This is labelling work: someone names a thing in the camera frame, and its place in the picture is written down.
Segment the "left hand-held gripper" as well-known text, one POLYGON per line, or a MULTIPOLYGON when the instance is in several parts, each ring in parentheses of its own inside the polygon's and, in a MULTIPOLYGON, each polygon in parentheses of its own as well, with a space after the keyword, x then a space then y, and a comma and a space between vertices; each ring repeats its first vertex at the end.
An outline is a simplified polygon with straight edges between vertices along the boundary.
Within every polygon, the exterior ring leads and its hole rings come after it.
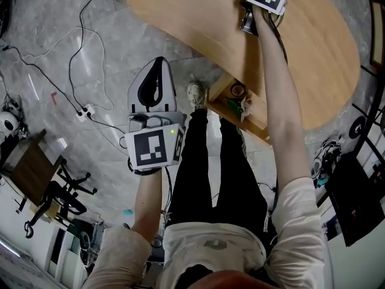
POLYGON ((136 114, 128 116, 125 142, 133 170, 149 171, 179 163, 186 114, 176 111, 175 97, 170 65, 164 57, 147 63, 129 87, 128 107, 136 114))

